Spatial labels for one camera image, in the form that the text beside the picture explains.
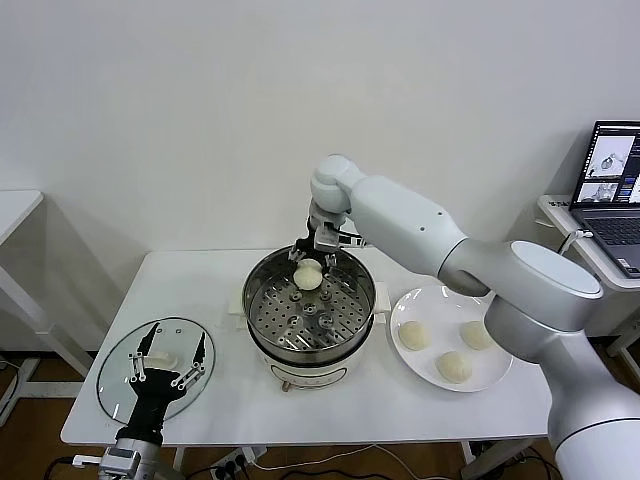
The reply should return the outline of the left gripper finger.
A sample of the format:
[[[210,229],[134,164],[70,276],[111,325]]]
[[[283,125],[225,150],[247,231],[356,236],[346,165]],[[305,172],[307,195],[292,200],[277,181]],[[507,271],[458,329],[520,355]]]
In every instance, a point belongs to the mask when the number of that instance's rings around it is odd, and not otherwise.
[[[129,381],[131,383],[139,383],[146,380],[144,359],[150,352],[159,325],[159,321],[155,322],[150,330],[142,337],[136,350],[128,354],[128,359],[131,367]]]
[[[206,334],[202,332],[197,344],[191,366],[188,370],[181,373],[176,379],[172,380],[170,386],[177,390],[190,389],[205,373],[204,358],[206,356]]]

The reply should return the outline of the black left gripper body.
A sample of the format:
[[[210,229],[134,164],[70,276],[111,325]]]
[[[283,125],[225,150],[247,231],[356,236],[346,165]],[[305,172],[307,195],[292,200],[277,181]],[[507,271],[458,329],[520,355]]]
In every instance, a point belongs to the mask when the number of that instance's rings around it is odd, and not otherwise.
[[[137,399],[124,427],[124,437],[141,441],[162,441],[167,408],[170,403],[184,397],[184,391],[172,385],[180,374],[176,371],[145,368],[144,375],[144,381],[136,381],[132,386]]]

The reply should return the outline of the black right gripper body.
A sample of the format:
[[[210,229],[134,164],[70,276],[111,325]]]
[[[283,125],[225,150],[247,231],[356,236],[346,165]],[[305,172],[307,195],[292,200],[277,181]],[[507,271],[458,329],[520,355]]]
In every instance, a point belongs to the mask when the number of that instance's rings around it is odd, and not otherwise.
[[[298,240],[298,249],[306,256],[329,255],[339,249],[339,234],[334,230],[332,223],[309,216],[307,231],[307,236]]]

